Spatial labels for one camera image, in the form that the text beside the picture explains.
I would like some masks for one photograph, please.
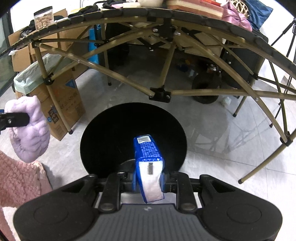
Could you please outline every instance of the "red object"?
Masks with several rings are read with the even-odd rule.
[[[202,1],[202,2],[208,2],[208,3],[214,4],[214,5],[218,6],[218,7],[221,6],[221,3],[218,3],[218,2],[212,1],[212,0],[200,0],[200,1]]]

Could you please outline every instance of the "blue tissue package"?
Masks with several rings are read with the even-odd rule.
[[[161,163],[162,166],[160,171],[163,170],[164,158],[162,157],[155,141],[150,135],[135,137],[133,140],[133,145],[134,145],[135,160],[136,160],[135,172],[136,172],[137,181],[141,190],[141,194],[145,203],[151,202],[149,200],[147,201],[144,193],[141,173],[140,173],[140,162],[148,162],[147,169],[145,169],[145,171],[147,172],[146,174],[149,175],[149,174],[153,174],[153,162]],[[162,173],[160,173],[159,186],[161,191],[163,191],[163,185],[164,185],[164,176]]]

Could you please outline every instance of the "wicker ball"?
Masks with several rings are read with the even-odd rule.
[[[230,1],[240,13],[245,15],[246,18],[249,17],[249,9],[243,0],[230,0]]]

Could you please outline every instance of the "black case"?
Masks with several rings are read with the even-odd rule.
[[[264,36],[260,31],[253,29],[253,33],[262,37],[266,42],[268,38]],[[230,48],[255,74],[258,74],[265,58],[257,55],[249,49],[243,48]],[[229,64],[248,84],[252,80],[250,73],[243,67],[232,55],[227,53],[223,49],[221,53],[221,58]],[[241,89],[241,86],[225,71],[222,72],[222,80],[226,82],[229,86]]]

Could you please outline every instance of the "screw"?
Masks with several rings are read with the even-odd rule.
[[[192,203],[183,203],[181,204],[181,208],[184,211],[192,211],[195,209],[195,205],[193,205]]]
[[[103,211],[112,211],[114,209],[114,205],[112,203],[103,203],[101,205],[101,209]]]

